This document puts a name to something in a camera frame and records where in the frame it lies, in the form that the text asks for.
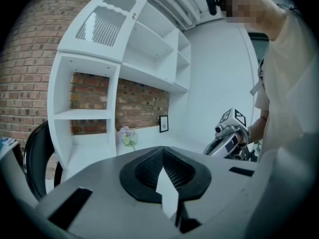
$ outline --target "person's arm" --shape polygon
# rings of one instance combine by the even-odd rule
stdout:
[[[269,112],[262,110],[260,112],[260,118],[257,119],[250,127],[248,127],[250,134],[249,143],[260,141],[263,138],[268,116]],[[245,138],[241,134],[237,134],[236,137],[239,143],[244,143]]]

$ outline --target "white shirt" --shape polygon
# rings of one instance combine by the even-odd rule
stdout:
[[[263,86],[258,91],[255,107],[269,111],[269,117],[260,158],[266,151],[278,149],[302,133],[286,96],[317,52],[312,32],[299,16],[289,12],[278,38],[269,42],[262,66]]]

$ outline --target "person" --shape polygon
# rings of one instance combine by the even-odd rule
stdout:
[[[258,71],[261,84],[255,107],[261,110],[261,115],[248,127],[249,143],[263,140],[260,161],[268,150],[278,149],[302,134],[286,95],[315,58],[317,42],[297,13],[279,7],[272,0],[219,0],[219,6],[226,20],[244,24],[269,38]],[[245,142],[242,135],[237,138]]]

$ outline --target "black rectangular slot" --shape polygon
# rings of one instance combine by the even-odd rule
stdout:
[[[244,169],[244,168],[239,168],[239,167],[232,167],[229,169],[229,171],[233,172],[233,173],[238,173],[238,174],[242,174],[242,175],[246,175],[249,177],[252,177],[254,174],[254,171],[252,170],[248,170],[248,169]]]
[[[92,194],[91,190],[78,188],[50,217],[49,221],[67,230]]]

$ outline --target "small picture frame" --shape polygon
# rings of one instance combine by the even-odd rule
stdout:
[[[159,117],[159,131],[160,133],[168,131],[168,116],[160,116]]]

